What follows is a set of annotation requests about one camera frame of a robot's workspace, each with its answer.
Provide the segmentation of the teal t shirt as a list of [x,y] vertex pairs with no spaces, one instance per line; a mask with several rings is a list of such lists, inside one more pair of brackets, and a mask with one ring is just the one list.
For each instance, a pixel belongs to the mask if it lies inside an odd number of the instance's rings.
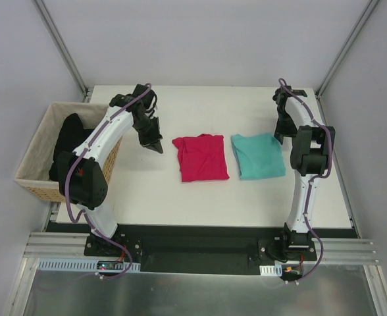
[[271,133],[231,136],[241,180],[279,178],[286,175],[282,148]]

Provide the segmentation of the pink t shirt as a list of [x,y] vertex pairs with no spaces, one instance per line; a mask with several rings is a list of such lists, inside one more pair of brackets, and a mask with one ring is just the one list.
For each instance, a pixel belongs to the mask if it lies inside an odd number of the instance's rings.
[[178,150],[182,183],[228,180],[224,136],[200,134],[172,140]]

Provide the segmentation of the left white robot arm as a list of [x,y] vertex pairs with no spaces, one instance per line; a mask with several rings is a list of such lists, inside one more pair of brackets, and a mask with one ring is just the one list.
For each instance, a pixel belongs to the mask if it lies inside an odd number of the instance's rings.
[[150,83],[138,84],[132,93],[115,95],[100,123],[72,151],[58,156],[59,191],[65,198],[70,221],[85,218],[98,237],[99,248],[108,256],[117,255],[122,240],[115,236],[118,224],[105,204],[108,182],[103,167],[123,135],[134,129],[143,148],[163,153],[159,118],[155,114],[157,94]]

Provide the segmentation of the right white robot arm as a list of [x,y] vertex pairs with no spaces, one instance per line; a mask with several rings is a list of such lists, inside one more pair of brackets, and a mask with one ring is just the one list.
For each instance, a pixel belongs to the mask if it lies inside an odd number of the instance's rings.
[[311,215],[319,181],[332,170],[335,129],[318,122],[306,104],[304,90],[281,84],[272,99],[278,114],[274,137],[282,144],[292,141],[290,166],[295,185],[286,227],[296,234],[311,231]]

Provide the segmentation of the black t shirt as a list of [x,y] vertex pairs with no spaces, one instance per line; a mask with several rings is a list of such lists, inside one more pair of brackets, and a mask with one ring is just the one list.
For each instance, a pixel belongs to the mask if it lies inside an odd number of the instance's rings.
[[82,120],[77,113],[72,113],[65,118],[53,151],[53,163],[49,170],[49,179],[51,181],[58,181],[57,163],[59,154],[62,151],[72,152],[73,149],[81,145],[92,132],[93,129],[84,128]]

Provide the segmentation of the wicker laundry basket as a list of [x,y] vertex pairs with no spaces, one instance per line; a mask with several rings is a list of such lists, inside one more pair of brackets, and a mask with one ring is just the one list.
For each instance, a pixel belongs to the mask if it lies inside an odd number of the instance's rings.
[[107,105],[96,103],[51,103],[30,142],[14,181],[43,201],[64,202],[59,183],[49,179],[54,147],[65,118],[80,116],[84,128],[95,128],[105,116]]

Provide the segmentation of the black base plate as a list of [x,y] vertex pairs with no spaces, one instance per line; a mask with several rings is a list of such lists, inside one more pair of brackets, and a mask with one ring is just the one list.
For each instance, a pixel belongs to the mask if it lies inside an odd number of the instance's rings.
[[120,224],[112,242],[89,234],[84,255],[120,257],[143,272],[256,275],[277,261],[315,262],[310,234],[294,245],[281,227],[223,227]]

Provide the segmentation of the left rear aluminium post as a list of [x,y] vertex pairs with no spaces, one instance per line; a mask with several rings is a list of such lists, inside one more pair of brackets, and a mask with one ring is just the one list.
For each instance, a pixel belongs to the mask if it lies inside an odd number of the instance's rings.
[[80,71],[78,70],[78,67],[76,66],[76,63],[74,62],[74,59],[72,58],[72,55],[70,54],[70,51],[68,50],[68,47],[53,19],[53,16],[51,15],[45,1],[43,0],[32,0],[32,3],[34,7],[36,8],[38,14],[41,17],[42,22],[45,25],[46,30],[48,31],[49,35],[51,36],[51,39],[53,40],[53,43],[55,44],[55,47],[57,48],[57,51],[59,52],[60,56],[62,57],[62,60],[64,61],[64,64],[66,65],[72,79],[75,81],[76,85],[78,86],[78,89],[82,93],[83,97],[87,97],[89,88],[87,84],[84,82],[84,79],[82,78],[82,75],[80,74]]

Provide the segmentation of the aluminium post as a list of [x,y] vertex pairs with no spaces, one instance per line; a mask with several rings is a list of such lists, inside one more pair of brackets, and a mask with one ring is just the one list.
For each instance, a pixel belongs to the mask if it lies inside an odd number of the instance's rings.
[[34,7],[36,8],[38,14],[41,17],[42,22],[45,25],[46,30],[48,31],[49,35],[51,36],[51,39],[53,40],[53,43],[55,44],[55,47],[57,48],[57,51],[59,52],[60,56],[62,57],[62,60],[64,61],[64,64],[66,65],[72,79],[75,81],[76,85],[78,86],[78,89],[82,93],[83,97],[87,97],[89,88],[87,84],[84,82],[84,79],[82,78],[82,75],[80,74],[80,71],[78,70],[78,67],[76,66],[76,63],[74,62],[74,59],[72,58],[72,55],[70,54],[70,51],[68,50],[68,47],[53,19],[53,16],[51,15],[45,1],[43,0],[32,0],[32,3]]
[[368,21],[374,14],[375,10],[381,3],[381,0],[370,0],[367,1],[367,4],[365,5],[364,9],[362,10],[361,14],[359,15],[357,21],[353,25],[351,31],[349,32],[348,36],[346,37],[345,42],[342,44],[339,52],[336,54],[332,64],[330,65],[327,73],[325,74],[324,78],[322,79],[321,84],[315,91],[315,95],[317,99],[320,99],[323,95],[323,93],[326,91],[328,86],[330,85],[332,79],[336,75],[336,73],[339,71],[340,66],[345,61],[347,55],[353,48],[355,42],[361,35],[363,29],[367,25]]

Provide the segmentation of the right rear aluminium post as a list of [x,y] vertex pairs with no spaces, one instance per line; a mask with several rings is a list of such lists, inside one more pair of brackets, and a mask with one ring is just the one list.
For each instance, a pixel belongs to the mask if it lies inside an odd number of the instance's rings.
[[357,21],[353,25],[351,31],[349,32],[348,36],[346,37],[345,42],[342,44],[339,52],[336,54],[332,64],[330,65],[327,73],[325,74],[324,78],[322,79],[321,84],[315,91],[315,95],[317,99],[320,99],[323,95],[323,93],[326,91],[328,86],[330,85],[332,79],[336,75],[336,73],[339,71],[340,66],[345,61],[347,55],[353,48],[355,42],[361,35],[363,29],[367,25],[368,21],[374,14],[375,10],[381,3],[381,0],[370,0],[367,1],[367,4],[365,5],[364,9],[362,10],[361,14],[359,15]]

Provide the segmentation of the aluminium rail frame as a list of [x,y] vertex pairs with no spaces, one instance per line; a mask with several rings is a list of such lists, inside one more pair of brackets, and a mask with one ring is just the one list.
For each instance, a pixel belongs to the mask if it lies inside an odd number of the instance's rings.
[[[253,251],[259,240],[280,232],[288,216],[287,197],[260,197],[257,202],[230,201],[228,196],[197,197],[187,204],[161,194],[115,199],[117,218],[127,234],[146,246],[160,236],[211,235],[221,242],[249,238]],[[36,306],[51,303],[58,312],[105,315],[121,309],[129,315],[387,315],[387,255],[380,243],[356,230],[355,214],[337,197],[313,211],[319,235],[318,269],[297,284],[284,284],[259,271],[249,276],[217,273],[127,273],[101,282],[88,275],[64,288],[39,293]]]

